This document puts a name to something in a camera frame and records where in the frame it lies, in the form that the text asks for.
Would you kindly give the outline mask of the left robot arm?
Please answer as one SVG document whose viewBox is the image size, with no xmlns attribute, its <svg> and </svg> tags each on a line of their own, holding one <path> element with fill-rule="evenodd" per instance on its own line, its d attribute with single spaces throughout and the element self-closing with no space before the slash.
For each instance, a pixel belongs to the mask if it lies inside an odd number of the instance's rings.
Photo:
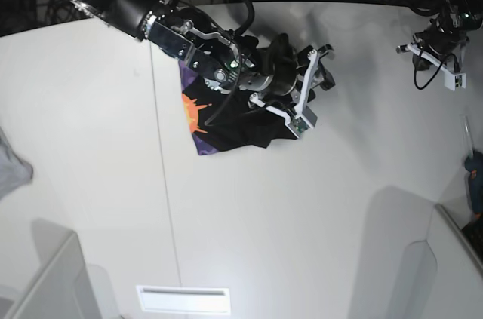
<svg viewBox="0 0 483 319">
<path fill-rule="evenodd" d="M 399 53 L 412 53 L 413 81 L 417 73 L 436 68 L 436 73 L 452 63 L 452 73 L 460 74 L 470 32 L 482 28 L 482 0 L 402 0 L 416 15 L 428 17 L 429 25 L 415 32 L 411 42 L 397 47 Z"/>
</svg>

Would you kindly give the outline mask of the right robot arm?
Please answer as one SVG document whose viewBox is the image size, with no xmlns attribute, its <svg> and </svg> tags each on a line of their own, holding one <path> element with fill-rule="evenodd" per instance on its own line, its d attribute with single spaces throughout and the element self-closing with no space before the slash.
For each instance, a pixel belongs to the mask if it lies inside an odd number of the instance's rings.
<svg viewBox="0 0 483 319">
<path fill-rule="evenodd" d="M 147 40 L 192 70 L 205 85 L 224 95 L 227 106 L 236 93 L 249 93 L 252 110 L 266 110 L 283 118 L 287 127 L 302 131 L 315 126 L 309 109 L 315 88 L 330 90 L 335 82 L 323 57 L 332 47 L 295 50 L 285 33 L 262 48 L 248 34 L 254 22 L 251 0 L 236 29 L 224 29 L 203 10 L 182 0 L 72 0 L 89 17 L 102 20 L 136 40 Z"/>
</svg>

